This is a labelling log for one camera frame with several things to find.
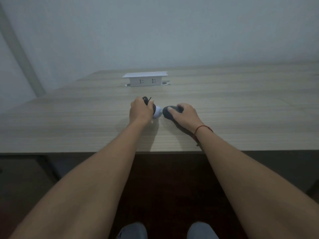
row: person's right arm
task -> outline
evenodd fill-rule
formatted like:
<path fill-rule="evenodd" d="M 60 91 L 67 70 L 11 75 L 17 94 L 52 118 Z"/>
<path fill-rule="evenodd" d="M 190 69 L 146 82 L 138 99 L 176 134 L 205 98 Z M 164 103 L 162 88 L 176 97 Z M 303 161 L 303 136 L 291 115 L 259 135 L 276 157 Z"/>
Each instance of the person's right arm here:
<path fill-rule="evenodd" d="M 191 105 L 179 105 L 182 113 L 169 112 L 194 133 L 203 122 Z M 208 128 L 200 127 L 196 136 L 249 238 L 319 238 L 315 201 Z"/>

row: hand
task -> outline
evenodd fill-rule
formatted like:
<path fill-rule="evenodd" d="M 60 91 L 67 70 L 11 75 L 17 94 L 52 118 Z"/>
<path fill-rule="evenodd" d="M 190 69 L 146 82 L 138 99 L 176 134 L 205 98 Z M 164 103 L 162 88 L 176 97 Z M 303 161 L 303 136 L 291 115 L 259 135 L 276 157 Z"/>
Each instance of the hand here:
<path fill-rule="evenodd" d="M 153 103 L 154 101 L 151 100 L 148 102 L 148 105 L 146 105 L 142 97 L 136 97 L 131 103 L 130 123 L 138 122 L 144 126 L 149 123 L 153 116 Z"/>
<path fill-rule="evenodd" d="M 184 108 L 182 113 L 177 112 L 173 108 L 168 108 L 168 111 L 173 115 L 179 125 L 194 133 L 196 128 L 204 123 L 199 119 L 196 110 L 189 104 L 181 103 L 177 106 Z"/>

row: person's left hand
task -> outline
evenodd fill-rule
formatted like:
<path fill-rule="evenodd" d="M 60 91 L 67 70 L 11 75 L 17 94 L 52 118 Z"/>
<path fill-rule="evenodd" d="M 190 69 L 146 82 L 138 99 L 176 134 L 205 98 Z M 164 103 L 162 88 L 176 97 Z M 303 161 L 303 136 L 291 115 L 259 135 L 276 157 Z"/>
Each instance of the person's left hand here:
<path fill-rule="evenodd" d="M 131 103 L 130 123 L 139 122 L 143 125 L 149 123 L 153 116 L 153 103 L 154 101 L 151 100 L 148 102 L 148 105 L 145 105 L 142 97 L 136 97 Z"/>

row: black object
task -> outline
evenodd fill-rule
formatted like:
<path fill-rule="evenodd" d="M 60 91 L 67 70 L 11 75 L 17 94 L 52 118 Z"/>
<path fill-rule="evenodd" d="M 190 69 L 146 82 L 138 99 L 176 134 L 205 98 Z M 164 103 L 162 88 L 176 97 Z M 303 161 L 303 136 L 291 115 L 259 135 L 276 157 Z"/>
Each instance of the black object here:
<path fill-rule="evenodd" d="M 173 108 L 174 110 L 178 111 L 179 113 L 182 113 L 184 111 L 184 108 L 182 108 L 181 106 L 165 106 L 163 108 L 164 117 L 175 123 L 176 122 L 175 119 L 173 118 L 172 114 L 168 111 L 169 107 Z"/>
<path fill-rule="evenodd" d="M 144 100 L 144 103 L 148 105 L 148 102 L 150 101 L 151 98 L 152 97 L 148 99 L 146 96 L 144 96 L 142 99 Z M 155 111 L 156 111 L 156 105 L 153 103 L 153 115 L 155 114 Z"/>

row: person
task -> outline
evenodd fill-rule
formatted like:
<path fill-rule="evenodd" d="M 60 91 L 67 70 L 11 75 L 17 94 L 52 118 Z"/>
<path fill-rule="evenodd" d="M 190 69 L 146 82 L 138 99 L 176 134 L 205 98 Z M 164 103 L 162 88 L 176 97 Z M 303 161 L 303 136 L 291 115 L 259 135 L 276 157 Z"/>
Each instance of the person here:
<path fill-rule="evenodd" d="M 141 131 L 152 119 L 153 103 L 131 103 L 130 122 L 108 145 L 63 177 L 11 235 L 17 238 L 107 238 L 128 179 Z M 203 125 L 196 110 L 179 104 L 174 119 L 194 133 Z M 295 186 L 222 140 L 207 127 L 196 132 L 202 149 L 249 238 L 319 238 L 319 206 Z M 140 223 L 118 238 L 147 238 Z M 195 223 L 187 238 L 218 238 L 209 225 Z"/>

